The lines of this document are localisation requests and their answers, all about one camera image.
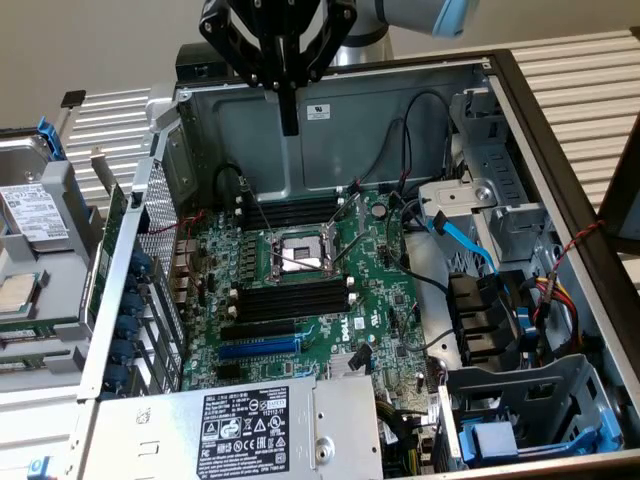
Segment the white label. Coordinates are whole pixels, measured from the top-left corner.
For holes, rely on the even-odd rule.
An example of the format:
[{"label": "white label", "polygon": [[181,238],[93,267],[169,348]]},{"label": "white label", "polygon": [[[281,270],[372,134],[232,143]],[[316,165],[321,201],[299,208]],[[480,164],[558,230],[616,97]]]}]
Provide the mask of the white label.
[{"label": "white label", "polygon": [[307,120],[329,120],[331,105],[307,105]]},{"label": "white label", "polygon": [[18,228],[30,242],[69,238],[56,205],[42,185],[0,187]]},{"label": "white label", "polygon": [[287,408],[286,398],[278,398],[277,400],[267,400],[267,410],[277,410],[279,408]]},{"label": "white label", "polygon": [[14,330],[13,332],[0,332],[0,340],[16,340],[20,338],[33,338],[36,332],[33,330]]},{"label": "white label", "polygon": [[356,317],[353,319],[353,328],[356,330],[364,330],[364,318]]},{"label": "white label", "polygon": [[0,370],[25,370],[26,368],[23,362],[0,363]]},{"label": "white label", "polygon": [[438,417],[440,416],[440,397],[438,397],[438,394],[430,394],[428,403],[429,408],[427,412],[429,413],[429,418],[427,425],[435,425],[438,423]]}]

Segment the sticker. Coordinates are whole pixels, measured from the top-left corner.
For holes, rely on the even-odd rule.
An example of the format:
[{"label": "sticker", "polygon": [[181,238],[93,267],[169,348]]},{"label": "sticker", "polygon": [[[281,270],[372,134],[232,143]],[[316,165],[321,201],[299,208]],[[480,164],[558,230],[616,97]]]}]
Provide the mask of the sticker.
[{"label": "sticker", "polygon": [[307,105],[307,120],[329,120],[331,105]]},{"label": "sticker", "polygon": [[354,318],[353,328],[355,328],[356,330],[364,330],[364,318],[363,317]]},{"label": "sticker", "polygon": [[35,330],[14,330],[12,332],[0,332],[0,340],[21,340],[23,338],[36,337]]},{"label": "sticker", "polygon": [[289,387],[204,397],[200,480],[288,472],[288,407]]},{"label": "sticker", "polygon": [[40,184],[0,187],[18,228],[30,242],[69,238],[56,205]]},{"label": "sticker", "polygon": [[427,412],[429,413],[429,419],[427,425],[436,425],[438,423],[438,417],[440,416],[440,397],[437,393],[432,393],[427,397],[429,407]]}]

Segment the connector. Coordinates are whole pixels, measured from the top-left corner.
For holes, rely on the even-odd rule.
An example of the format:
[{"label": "connector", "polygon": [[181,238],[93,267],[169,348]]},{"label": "connector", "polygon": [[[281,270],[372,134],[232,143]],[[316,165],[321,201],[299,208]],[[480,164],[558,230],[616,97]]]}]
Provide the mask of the connector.
[{"label": "connector", "polygon": [[368,343],[363,343],[358,351],[351,357],[348,365],[352,371],[359,370],[363,365],[365,366],[365,373],[371,373],[371,355],[373,354],[373,349],[371,345]]},{"label": "connector", "polygon": [[444,233],[445,233],[444,226],[446,225],[446,223],[448,221],[449,221],[449,219],[447,218],[447,216],[444,214],[444,212],[442,210],[440,210],[436,214],[435,218],[433,219],[433,228],[440,235],[444,235]]}]

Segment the black ram slot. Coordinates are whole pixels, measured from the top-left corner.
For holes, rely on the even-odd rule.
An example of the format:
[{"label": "black ram slot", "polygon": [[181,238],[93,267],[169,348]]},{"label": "black ram slot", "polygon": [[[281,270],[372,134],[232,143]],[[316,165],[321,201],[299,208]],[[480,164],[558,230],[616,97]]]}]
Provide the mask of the black ram slot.
[{"label": "black ram slot", "polygon": [[[264,215],[272,227],[290,227],[327,222],[338,210],[335,197],[310,198],[290,202],[261,204]],[[249,205],[245,210],[244,230],[258,230],[266,224],[258,207]]]},{"label": "black ram slot", "polygon": [[259,322],[349,311],[344,279],[241,290],[237,322]]},{"label": "black ram slot", "polygon": [[287,303],[296,305],[298,303],[321,303],[325,300],[331,300],[336,298],[346,298],[347,291],[345,287],[330,288],[326,290],[315,290],[307,293],[287,293],[285,295],[276,295],[274,298],[265,299],[262,295],[259,297],[241,297],[242,309],[261,308],[265,305],[265,302],[269,305],[278,305],[286,307]]},{"label": "black ram slot", "polygon": [[248,325],[233,325],[220,329],[221,340],[245,340],[247,338],[277,337],[280,335],[294,335],[296,324],[293,320],[278,322],[256,323]]},{"label": "black ram slot", "polygon": [[282,318],[301,318],[309,317],[312,315],[326,315],[330,313],[346,312],[348,310],[348,304],[345,301],[336,301],[333,303],[323,303],[316,305],[305,305],[287,310],[283,310],[280,308],[264,308],[262,310],[247,312],[246,314],[241,311],[238,314],[238,318],[236,319],[236,321],[240,323],[264,322],[268,320],[279,320]]}]

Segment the gray wall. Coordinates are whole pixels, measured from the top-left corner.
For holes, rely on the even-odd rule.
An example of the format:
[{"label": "gray wall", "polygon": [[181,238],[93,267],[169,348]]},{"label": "gray wall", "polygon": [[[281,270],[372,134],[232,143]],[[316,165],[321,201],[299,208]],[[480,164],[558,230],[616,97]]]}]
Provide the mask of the gray wall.
[{"label": "gray wall", "polygon": [[[396,56],[640,25],[638,0],[479,2],[459,39],[392,29]],[[33,124],[43,113],[55,118],[67,90],[104,92],[171,81],[180,45],[200,41],[197,21],[202,4],[203,0],[4,0],[0,127]]]}]

